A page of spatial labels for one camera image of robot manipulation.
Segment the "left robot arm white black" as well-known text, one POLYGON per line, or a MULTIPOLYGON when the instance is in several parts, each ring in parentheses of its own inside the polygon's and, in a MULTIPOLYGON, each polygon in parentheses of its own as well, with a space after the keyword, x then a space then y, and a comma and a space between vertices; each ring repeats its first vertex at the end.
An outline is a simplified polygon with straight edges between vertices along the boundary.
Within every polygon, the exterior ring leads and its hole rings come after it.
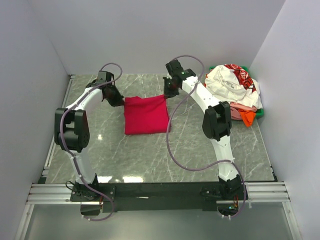
POLYGON ((112 75, 97 77, 72 104, 57 108, 54 113, 54 141, 70 158, 76 175, 74 191, 82 193, 88 201, 99 197, 100 188, 88 157, 90 130, 87 115, 103 100, 113 107, 124 104, 112 75))

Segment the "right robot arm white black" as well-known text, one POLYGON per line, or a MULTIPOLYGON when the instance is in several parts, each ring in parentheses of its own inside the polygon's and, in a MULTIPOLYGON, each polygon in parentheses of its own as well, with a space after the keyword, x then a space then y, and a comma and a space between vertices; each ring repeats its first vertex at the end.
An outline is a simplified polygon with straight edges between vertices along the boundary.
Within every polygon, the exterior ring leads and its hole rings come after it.
POLYGON ((164 77, 164 96, 173 98, 179 95, 179 90, 187 96, 178 103, 171 112, 166 129, 166 146, 173 162, 180 168, 190 171, 204 171, 214 165, 218 166, 219 195, 226 200, 232 199, 241 188, 245 187, 241 171, 235 165, 231 149, 231 107, 226 101, 220 101, 209 92, 191 70, 169 70, 164 77), (174 157, 169 144, 169 131, 174 114, 179 106, 191 97, 203 111, 202 131, 211 141, 216 162, 202 168, 190 168, 180 164, 174 157))

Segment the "magenta red t shirt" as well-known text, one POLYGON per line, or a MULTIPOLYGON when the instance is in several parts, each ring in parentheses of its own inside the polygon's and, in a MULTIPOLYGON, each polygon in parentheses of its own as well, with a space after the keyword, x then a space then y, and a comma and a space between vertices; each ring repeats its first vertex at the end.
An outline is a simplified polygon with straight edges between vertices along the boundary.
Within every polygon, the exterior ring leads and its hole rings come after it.
POLYGON ((169 123, 165 96, 162 94, 146 98, 126 97, 124 121, 125 135, 165 133, 169 123))

